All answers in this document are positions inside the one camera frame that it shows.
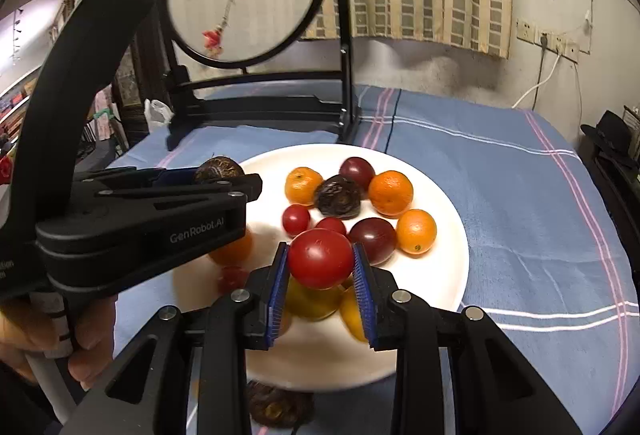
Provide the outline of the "person's left hand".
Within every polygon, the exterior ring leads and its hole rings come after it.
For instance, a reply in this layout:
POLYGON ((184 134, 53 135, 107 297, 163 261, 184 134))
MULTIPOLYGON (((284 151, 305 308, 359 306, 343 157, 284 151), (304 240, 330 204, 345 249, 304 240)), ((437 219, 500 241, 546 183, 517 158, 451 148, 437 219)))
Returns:
MULTIPOLYGON (((97 299, 75 323, 79 349, 68 359, 68 371, 85 391, 113 360, 116 303, 116 296, 97 299)), ((1 304, 1 361, 21 377, 36 381, 27 351, 53 351, 59 343, 53 320, 31 303, 10 299, 1 304)))

